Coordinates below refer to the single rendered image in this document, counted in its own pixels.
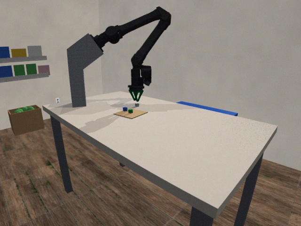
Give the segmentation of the tan flat mat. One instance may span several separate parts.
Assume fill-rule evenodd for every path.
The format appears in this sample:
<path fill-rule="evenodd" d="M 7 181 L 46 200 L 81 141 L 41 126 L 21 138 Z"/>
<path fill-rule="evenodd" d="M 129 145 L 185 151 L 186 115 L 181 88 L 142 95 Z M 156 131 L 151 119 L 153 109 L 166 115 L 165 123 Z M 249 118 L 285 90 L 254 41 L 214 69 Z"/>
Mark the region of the tan flat mat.
<path fill-rule="evenodd" d="M 127 109 L 127 111 L 120 111 L 120 112 L 114 113 L 114 115 L 118 115 L 118 116 L 133 119 L 133 118 L 141 116 L 145 113 L 147 113 L 147 112 L 141 111 L 141 110 L 136 110 L 136 109 L 133 109 L 133 113 L 128 113 L 128 109 Z"/>

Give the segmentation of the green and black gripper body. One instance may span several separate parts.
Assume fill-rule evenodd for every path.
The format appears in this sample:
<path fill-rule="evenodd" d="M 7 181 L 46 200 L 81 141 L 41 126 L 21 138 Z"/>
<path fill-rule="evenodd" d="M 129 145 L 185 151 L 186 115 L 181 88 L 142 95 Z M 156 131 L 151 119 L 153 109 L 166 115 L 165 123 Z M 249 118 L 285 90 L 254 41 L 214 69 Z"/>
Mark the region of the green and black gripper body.
<path fill-rule="evenodd" d="M 138 78 L 140 78 L 140 77 L 137 77 L 137 78 L 131 77 L 131 85 L 128 85 L 129 90 L 140 91 L 140 90 L 144 89 L 144 86 L 138 86 Z"/>

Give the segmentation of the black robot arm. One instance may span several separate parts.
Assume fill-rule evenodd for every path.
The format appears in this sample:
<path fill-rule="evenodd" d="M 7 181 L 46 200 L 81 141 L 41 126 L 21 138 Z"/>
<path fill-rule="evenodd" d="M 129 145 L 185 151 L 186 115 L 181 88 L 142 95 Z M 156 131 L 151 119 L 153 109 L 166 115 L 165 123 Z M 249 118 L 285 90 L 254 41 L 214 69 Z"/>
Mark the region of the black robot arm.
<path fill-rule="evenodd" d="M 100 35 L 96 35 L 95 37 L 90 35 L 103 52 L 102 47 L 104 47 L 107 42 L 111 42 L 112 44 L 118 43 L 125 34 L 153 21 L 160 20 L 141 48 L 131 58 L 132 66 L 134 67 L 131 69 L 131 77 L 140 77 L 140 74 L 142 76 L 138 78 L 138 86 L 143 86 L 143 84 L 147 86 L 150 85 L 151 66 L 142 65 L 143 61 L 163 31 L 171 24 L 171 14 L 161 7 L 156 8 L 157 9 L 152 12 L 126 24 L 109 26 L 106 28 L 105 32 Z"/>

